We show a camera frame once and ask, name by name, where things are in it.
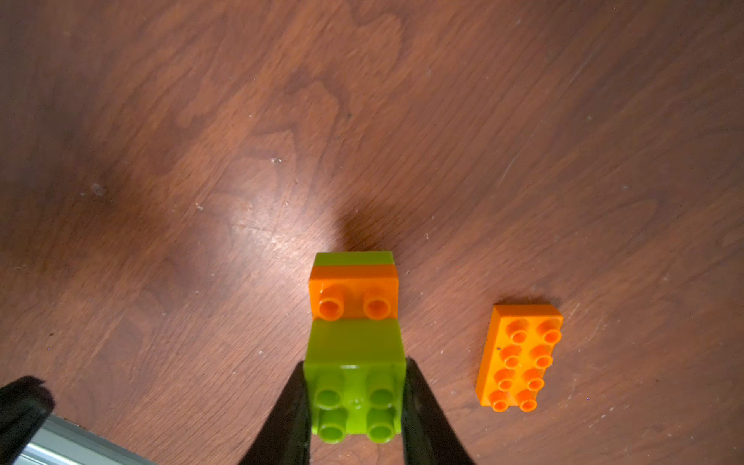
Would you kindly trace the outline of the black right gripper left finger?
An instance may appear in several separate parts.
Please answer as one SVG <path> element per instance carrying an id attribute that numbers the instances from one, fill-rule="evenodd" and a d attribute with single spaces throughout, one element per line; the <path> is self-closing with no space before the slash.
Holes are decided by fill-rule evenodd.
<path id="1" fill-rule="evenodd" d="M 240 465 L 310 463 L 312 416 L 299 362 Z"/>

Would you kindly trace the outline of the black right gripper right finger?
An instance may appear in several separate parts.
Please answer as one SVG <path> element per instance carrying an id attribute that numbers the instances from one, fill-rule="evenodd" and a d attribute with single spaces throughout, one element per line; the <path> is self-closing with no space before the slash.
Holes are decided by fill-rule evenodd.
<path id="1" fill-rule="evenodd" d="M 412 358 L 406 360 L 401 426 L 405 464 L 475 464 Z"/>

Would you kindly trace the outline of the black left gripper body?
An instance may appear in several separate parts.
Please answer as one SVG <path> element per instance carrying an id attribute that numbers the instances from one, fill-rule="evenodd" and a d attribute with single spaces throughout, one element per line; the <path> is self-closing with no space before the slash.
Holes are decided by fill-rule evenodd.
<path id="1" fill-rule="evenodd" d="M 44 381 L 24 376 L 1 389 L 1 464 L 13 464 L 52 414 L 55 401 Z"/>

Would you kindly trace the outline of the green square lego brick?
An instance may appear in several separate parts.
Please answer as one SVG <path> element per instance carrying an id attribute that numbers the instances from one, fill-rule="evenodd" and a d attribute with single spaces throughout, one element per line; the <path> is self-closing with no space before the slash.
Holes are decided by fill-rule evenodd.
<path id="1" fill-rule="evenodd" d="M 327 444 L 349 435 L 391 441 L 401 432 L 406 369 L 397 320 L 314 321 L 303 362 L 312 433 Z"/>

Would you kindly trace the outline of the orange long lego brick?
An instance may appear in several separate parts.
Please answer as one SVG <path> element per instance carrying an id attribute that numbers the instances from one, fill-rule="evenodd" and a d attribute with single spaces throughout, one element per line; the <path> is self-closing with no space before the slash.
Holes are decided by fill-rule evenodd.
<path id="1" fill-rule="evenodd" d="M 550 304 L 496 304 L 476 383 L 480 404 L 497 413 L 537 409 L 563 323 Z"/>
<path id="2" fill-rule="evenodd" d="M 308 287 L 314 320 L 398 318 L 399 279 L 395 265 L 313 267 Z"/>

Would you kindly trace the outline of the green long lego brick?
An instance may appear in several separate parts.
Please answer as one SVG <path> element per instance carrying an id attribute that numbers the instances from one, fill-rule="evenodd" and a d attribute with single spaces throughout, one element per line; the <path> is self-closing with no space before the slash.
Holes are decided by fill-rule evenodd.
<path id="1" fill-rule="evenodd" d="M 395 265 L 391 251 L 321 252 L 314 267 L 348 267 L 348 265 Z"/>

